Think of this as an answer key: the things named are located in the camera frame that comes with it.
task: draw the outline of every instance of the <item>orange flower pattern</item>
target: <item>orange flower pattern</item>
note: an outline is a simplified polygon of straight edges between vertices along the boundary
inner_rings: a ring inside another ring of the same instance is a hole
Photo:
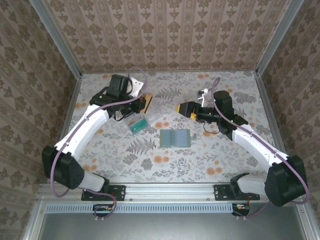
[[[87,104],[95,92],[109,84],[111,77],[112,74],[84,74],[77,103]],[[140,73],[134,73],[133,77],[143,79]],[[272,143],[252,72],[158,72],[148,75],[147,92],[153,96],[148,114],[161,116],[135,135],[124,122],[109,120],[85,147],[80,164],[114,183],[227,182],[239,173],[263,173],[257,161],[240,145],[221,133],[208,133],[218,131],[216,124],[206,124],[208,132],[205,132],[202,124],[175,111],[177,104],[197,101],[196,91],[209,87],[215,77],[221,78],[218,90],[228,91],[232,96],[235,113]],[[76,106],[71,126],[85,111],[86,107]],[[195,135],[191,147],[159,148],[160,130],[169,128],[190,129],[190,134]]]

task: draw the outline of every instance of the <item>damask wallpaper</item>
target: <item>damask wallpaper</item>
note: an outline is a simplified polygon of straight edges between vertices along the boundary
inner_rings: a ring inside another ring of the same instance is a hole
[[[82,72],[255,69],[289,0],[45,0]]]
[[[262,76],[289,154],[306,167],[320,219],[320,1],[306,0]]]
[[[0,1],[0,239],[19,239],[44,182],[41,151],[60,135],[74,89],[28,0]]]

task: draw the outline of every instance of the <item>table surface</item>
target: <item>table surface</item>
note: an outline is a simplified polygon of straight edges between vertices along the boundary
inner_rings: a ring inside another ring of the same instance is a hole
[[[157,72],[147,75],[146,92],[153,96],[149,111],[160,113],[161,117],[134,135],[124,122],[108,120],[80,157],[79,163],[86,171],[107,177],[112,183],[229,182],[230,178],[245,172],[255,176],[265,174],[243,147],[221,133],[205,132],[203,124],[175,111],[178,104],[196,102],[196,91],[210,88],[214,79],[220,77],[217,90],[230,93],[235,113],[273,144],[253,72]],[[70,129],[84,114],[92,96],[109,85],[111,76],[82,75]],[[143,82],[141,73],[132,76]],[[209,132],[218,130],[215,124],[206,124],[205,128]],[[190,129],[195,140],[191,141],[190,148],[160,148],[160,129]]]

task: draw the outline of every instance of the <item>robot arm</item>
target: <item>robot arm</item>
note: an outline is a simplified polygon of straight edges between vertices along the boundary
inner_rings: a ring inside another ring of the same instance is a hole
[[[106,104],[123,102],[137,97],[143,85],[143,82],[137,81],[133,77],[128,78],[114,74],[109,87],[105,87],[93,96],[84,115],[72,130],[54,147],[46,146],[43,149],[42,163],[46,177],[50,178],[53,161],[58,151],[63,149],[55,166],[53,179],[69,189],[81,188],[107,193],[109,180],[95,173],[84,171],[78,161],[89,140],[111,117],[115,118],[116,111],[121,111],[124,117],[134,112],[139,113],[145,107],[146,100],[140,97],[130,103],[97,109]],[[77,131],[77,127],[83,120],[86,121]],[[63,148],[71,135],[73,135],[72,140]]]
[[[236,198],[238,194],[243,193],[266,195],[274,205],[280,207],[304,195],[306,193],[304,186],[278,156],[286,159],[286,162],[307,184],[305,167],[301,158],[298,156],[290,157],[261,138],[244,118],[234,113],[232,99],[227,91],[214,93],[213,97],[218,109],[227,119],[250,133],[230,124],[220,116],[215,108],[203,107],[205,93],[208,92],[207,89],[198,92],[198,96],[202,96],[202,98],[198,97],[202,100],[202,104],[193,101],[184,102],[177,106],[177,112],[199,123],[216,123],[222,134],[252,154],[267,173],[266,178],[251,176],[248,173],[242,173],[232,178],[230,182],[233,186],[230,186],[230,189],[232,189],[234,197]],[[261,142],[272,148],[277,154],[272,154],[270,149]]]

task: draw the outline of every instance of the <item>purple cable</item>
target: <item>purple cable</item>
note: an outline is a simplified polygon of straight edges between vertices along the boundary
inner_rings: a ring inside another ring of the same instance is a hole
[[[267,202],[262,208],[260,208],[258,211],[256,211],[255,213],[252,213],[252,214],[250,214],[250,215],[247,215],[247,216],[243,216],[240,212],[235,211],[235,210],[233,210],[233,212],[236,213],[236,214],[238,214],[240,217],[243,217],[243,218],[246,218],[246,219],[247,219],[247,218],[252,218],[252,217],[258,215],[259,213],[261,213],[270,203],[271,203],[271,202],[268,201],[268,202]]]
[[[98,107],[97,109],[93,110],[92,112],[90,112],[86,118],[84,118],[80,123],[79,125],[74,129],[74,131],[70,134],[70,136],[68,137],[68,139],[65,141],[65,143],[62,145],[61,149],[57,152],[57,154],[55,155],[55,158],[53,160],[53,163],[52,163],[52,167],[51,167],[51,172],[50,172],[50,187],[51,187],[51,190],[52,190],[52,193],[54,196],[56,196],[57,198],[62,198],[63,196],[65,196],[69,189],[67,189],[63,194],[59,195],[56,190],[55,190],[55,183],[54,183],[54,173],[55,173],[55,168],[56,168],[56,165],[57,165],[57,161],[60,157],[60,154],[62,153],[62,151],[65,149],[65,147],[67,147],[69,145],[69,142],[71,141],[71,139],[73,138],[73,136],[77,133],[77,131],[81,128],[81,126],[93,115],[95,114],[97,111],[99,110],[103,110],[103,109],[106,109],[108,107],[111,107],[111,106],[116,106],[116,105],[122,105],[122,104],[128,104],[128,103],[131,103],[137,99],[139,99],[143,94],[144,94],[144,91],[145,89],[147,88],[148,86],[148,77],[147,77],[147,74],[139,67],[137,66],[133,66],[129,69],[128,71],[128,77],[130,77],[130,73],[132,70],[139,70],[140,72],[142,72],[144,74],[144,84],[140,90],[140,94],[138,96],[136,96],[135,98],[132,98],[130,100],[126,100],[126,101],[119,101],[119,102],[113,102],[113,103],[109,103],[109,104],[106,104],[106,105],[103,105],[101,107]]]
[[[90,189],[84,189],[84,190],[87,191],[87,192],[89,192],[89,193],[95,194],[95,195],[107,196],[107,197],[109,197],[109,198],[112,198],[112,200],[113,200],[113,202],[114,202],[113,208],[112,208],[111,211],[108,213],[108,215],[107,215],[107,216],[104,216],[104,217],[99,217],[99,216],[97,216],[97,210],[103,208],[104,206],[101,206],[101,205],[100,205],[100,206],[97,206],[97,207],[94,209],[94,212],[93,212],[93,215],[94,215],[96,218],[101,218],[101,219],[104,218],[104,219],[106,219],[106,218],[110,217],[110,216],[114,213],[114,211],[116,210],[116,207],[117,207],[117,199],[116,199],[114,196],[112,196],[112,195],[110,195],[110,194],[108,194],[108,193],[92,191],[92,190],[90,190]]]
[[[239,126],[238,124],[230,121],[226,116],[223,115],[223,113],[218,109],[217,104],[215,102],[215,98],[214,98],[214,93],[215,93],[215,88],[217,87],[217,85],[220,82],[220,77],[217,77],[213,84],[212,84],[212,88],[211,88],[211,97],[212,97],[212,101],[213,101],[213,105],[214,108],[216,109],[216,111],[218,112],[218,114],[224,119],[226,120],[228,123],[232,124],[233,126],[235,126],[238,129],[241,129],[242,131],[250,134],[251,136],[253,136],[259,143],[261,143],[263,146],[265,146],[272,154],[274,154],[274,156],[277,156],[292,172],[293,174],[299,179],[299,181],[301,182],[304,191],[305,191],[305,199],[303,201],[292,201],[295,204],[305,204],[309,201],[310,198],[310,192],[308,189],[307,184],[305,183],[305,181],[303,180],[303,178],[299,175],[299,173],[282,157],[280,156],[275,150],[273,150],[270,146],[268,146],[267,144],[265,144],[255,133],[250,132],[249,130],[245,129],[242,126]]]

